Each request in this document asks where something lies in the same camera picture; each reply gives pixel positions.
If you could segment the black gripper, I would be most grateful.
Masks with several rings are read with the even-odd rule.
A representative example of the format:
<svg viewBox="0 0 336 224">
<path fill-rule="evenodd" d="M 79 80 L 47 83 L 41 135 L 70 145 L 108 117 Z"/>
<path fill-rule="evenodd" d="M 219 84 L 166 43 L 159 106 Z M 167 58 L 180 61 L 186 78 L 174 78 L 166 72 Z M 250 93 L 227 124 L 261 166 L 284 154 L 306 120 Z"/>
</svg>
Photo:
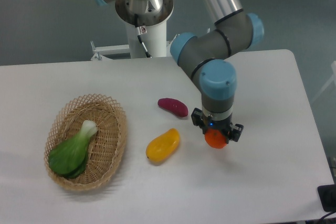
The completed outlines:
<svg viewBox="0 0 336 224">
<path fill-rule="evenodd" d="M 226 143 L 238 142 L 244 126 L 241 124 L 232 124 L 232 113 L 225 119 L 215 120 L 210 114 L 207 115 L 202 110 L 195 108 L 191 114 L 191 119 L 194 126 L 202 129 L 205 133 L 209 129 L 218 130 L 222 135 L 226 135 Z"/>
</svg>

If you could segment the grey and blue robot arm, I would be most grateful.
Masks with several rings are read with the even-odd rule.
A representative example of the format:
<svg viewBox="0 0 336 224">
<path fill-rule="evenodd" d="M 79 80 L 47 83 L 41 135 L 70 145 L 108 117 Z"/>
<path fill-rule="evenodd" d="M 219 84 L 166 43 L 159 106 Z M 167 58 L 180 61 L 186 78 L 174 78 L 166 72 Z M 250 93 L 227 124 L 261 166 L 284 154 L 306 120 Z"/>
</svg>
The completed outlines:
<svg viewBox="0 0 336 224">
<path fill-rule="evenodd" d="M 171 55 L 202 96 L 202 108 L 194 109 L 193 124 L 203 134 L 217 133 L 225 142 L 237 142 L 244 127 L 232 123 L 237 77 L 227 58 L 260 42 L 261 19 L 246 13 L 239 0 L 205 0 L 214 30 L 203 36 L 181 33 L 167 41 L 166 22 L 173 0 L 95 0 L 100 6 L 114 3 L 124 22 L 132 58 Z"/>
</svg>

